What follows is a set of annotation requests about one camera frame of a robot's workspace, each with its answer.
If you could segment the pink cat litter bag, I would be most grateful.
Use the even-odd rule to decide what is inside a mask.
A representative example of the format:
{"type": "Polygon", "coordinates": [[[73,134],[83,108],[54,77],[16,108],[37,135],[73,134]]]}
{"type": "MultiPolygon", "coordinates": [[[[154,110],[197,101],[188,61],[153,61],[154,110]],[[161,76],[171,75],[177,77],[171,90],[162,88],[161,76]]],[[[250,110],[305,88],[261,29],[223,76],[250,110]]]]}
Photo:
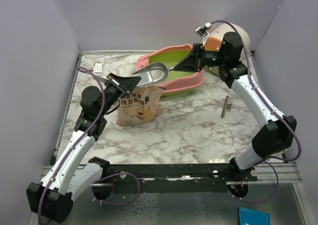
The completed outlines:
{"type": "Polygon", "coordinates": [[[153,121],[163,112],[159,106],[163,91],[159,86],[136,87],[120,100],[116,124],[126,127],[153,121]]]}

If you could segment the metal litter scoop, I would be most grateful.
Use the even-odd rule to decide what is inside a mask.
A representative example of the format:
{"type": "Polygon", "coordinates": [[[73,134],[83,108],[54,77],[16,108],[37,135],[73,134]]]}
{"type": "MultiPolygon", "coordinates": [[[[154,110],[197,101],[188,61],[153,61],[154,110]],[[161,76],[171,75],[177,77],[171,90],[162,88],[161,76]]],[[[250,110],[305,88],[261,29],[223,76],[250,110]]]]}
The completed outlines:
{"type": "Polygon", "coordinates": [[[155,62],[134,72],[132,76],[141,77],[137,87],[157,85],[165,82],[169,72],[173,71],[174,68],[175,66],[168,68],[161,62],[155,62]]]}

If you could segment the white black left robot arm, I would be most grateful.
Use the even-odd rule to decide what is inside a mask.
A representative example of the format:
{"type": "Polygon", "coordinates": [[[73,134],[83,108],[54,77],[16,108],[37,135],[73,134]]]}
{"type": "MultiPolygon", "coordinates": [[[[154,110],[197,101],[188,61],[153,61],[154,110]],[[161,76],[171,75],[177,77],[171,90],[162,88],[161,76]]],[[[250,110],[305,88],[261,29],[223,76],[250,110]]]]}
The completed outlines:
{"type": "Polygon", "coordinates": [[[76,172],[85,154],[102,134],[107,121],[104,115],[117,100],[131,93],[141,81],[140,76],[121,77],[109,74],[106,83],[89,86],[82,91],[81,114],[71,139],[51,170],[38,183],[30,183],[26,194],[31,211],[42,218],[62,223],[69,216],[74,201],[94,181],[108,180],[110,171],[103,160],[89,163],[76,172]]]}

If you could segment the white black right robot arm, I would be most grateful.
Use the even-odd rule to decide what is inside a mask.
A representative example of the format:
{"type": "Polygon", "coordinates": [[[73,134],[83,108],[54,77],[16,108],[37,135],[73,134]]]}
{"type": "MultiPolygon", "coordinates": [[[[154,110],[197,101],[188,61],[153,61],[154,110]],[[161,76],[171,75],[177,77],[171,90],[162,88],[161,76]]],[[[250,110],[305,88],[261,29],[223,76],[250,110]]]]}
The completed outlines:
{"type": "Polygon", "coordinates": [[[219,76],[252,112],[260,128],[252,139],[251,147],[231,159],[228,175],[239,181],[246,170],[271,155],[289,148],[297,121],[277,109],[259,89],[251,73],[241,60],[243,41],[238,33],[224,34],[218,51],[207,51],[202,44],[194,44],[190,53],[172,70],[198,73],[204,66],[217,66],[219,76]]]}

